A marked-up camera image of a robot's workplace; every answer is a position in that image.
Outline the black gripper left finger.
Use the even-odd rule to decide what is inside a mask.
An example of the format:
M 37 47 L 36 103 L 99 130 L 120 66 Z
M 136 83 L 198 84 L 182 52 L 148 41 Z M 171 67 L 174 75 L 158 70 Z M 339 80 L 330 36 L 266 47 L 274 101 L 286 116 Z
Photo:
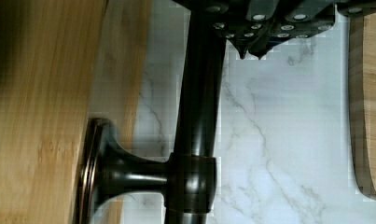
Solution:
M 280 0 L 174 0 L 203 16 L 219 37 L 237 49 L 241 59 L 247 53 L 261 59 L 279 44 L 272 37 Z

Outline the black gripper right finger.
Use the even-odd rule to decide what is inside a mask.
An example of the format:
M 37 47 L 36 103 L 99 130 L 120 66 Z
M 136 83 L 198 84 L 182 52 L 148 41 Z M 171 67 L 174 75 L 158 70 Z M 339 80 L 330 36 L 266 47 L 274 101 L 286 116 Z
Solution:
M 308 38 L 329 30 L 335 14 L 353 18 L 376 13 L 376 0 L 249 0 L 254 43 L 248 52 L 258 58 L 291 38 Z

